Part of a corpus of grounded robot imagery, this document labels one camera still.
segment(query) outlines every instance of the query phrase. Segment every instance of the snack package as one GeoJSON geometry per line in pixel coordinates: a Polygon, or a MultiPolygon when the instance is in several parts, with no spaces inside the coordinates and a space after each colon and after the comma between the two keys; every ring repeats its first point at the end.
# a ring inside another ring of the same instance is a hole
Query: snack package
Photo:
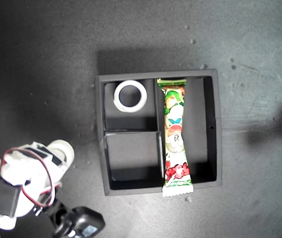
{"type": "Polygon", "coordinates": [[[158,79],[157,84],[165,95],[164,138],[166,162],[162,195],[166,197],[193,192],[194,188],[181,134],[186,79],[158,79]]]}

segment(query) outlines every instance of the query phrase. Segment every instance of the white ring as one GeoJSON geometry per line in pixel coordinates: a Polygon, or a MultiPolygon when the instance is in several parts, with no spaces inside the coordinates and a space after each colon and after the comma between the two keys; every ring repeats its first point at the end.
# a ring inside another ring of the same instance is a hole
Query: white ring
{"type": "Polygon", "coordinates": [[[138,81],[127,80],[127,81],[123,81],[122,83],[120,83],[117,86],[115,90],[113,102],[118,110],[125,112],[125,113],[135,113],[144,107],[146,103],[146,99],[147,99],[147,94],[146,94],[145,87],[138,81]],[[140,101],[133,107],[126,107],[120,102],[120,99],[119,99],[120,91],[126,86],[134,86],[138,88],[140,91],[140,94],[141,94],[140,101]]]}

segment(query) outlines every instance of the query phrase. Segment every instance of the dark gray table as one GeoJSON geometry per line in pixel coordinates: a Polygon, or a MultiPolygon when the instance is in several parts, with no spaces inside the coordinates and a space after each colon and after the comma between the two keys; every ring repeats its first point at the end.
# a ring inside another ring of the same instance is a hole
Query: dark gray table
{"type": "MultiPolygon", "coordinates": [[[[100,238],[282,238],[282,0],[0,1],[0,155],[70,141],[58,197],[103,214],[100,238]],[[105,197],[94,76],[216,68],[223,186],[105,197]]],[[[49,238],[43,215],[3,238],[49,238]]]]}

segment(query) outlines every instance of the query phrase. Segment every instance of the box compartment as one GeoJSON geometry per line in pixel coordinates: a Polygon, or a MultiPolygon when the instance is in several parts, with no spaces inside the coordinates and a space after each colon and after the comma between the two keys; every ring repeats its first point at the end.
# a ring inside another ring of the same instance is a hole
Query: box compartment
{"type": "Polygon", "coordinates": [[[183,131],[194,188],[221,185],[221,123],[216,70],[96,77],[97,126],[106,195],[161,192],[164,183],[164,94],[157,78],[186,78],[183,131]],[[144,108],[123,113],[113,104],[116,86],[138,80],[144,108]]]}

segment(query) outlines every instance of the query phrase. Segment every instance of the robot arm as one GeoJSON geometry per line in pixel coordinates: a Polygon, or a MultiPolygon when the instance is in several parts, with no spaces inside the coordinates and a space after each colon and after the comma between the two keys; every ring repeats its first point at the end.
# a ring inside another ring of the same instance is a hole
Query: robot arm
{"type": "Polygon", "coordinates": [[[17,217],[44,211],[58,230],[55,238],[93,237],[103,229],[101,214],[84,207],[66,209],[55,199],[55,187],[73,160],[74,150],[63,140],[7,150],[0,160],[0,228],[12,230],[17,217]]]}

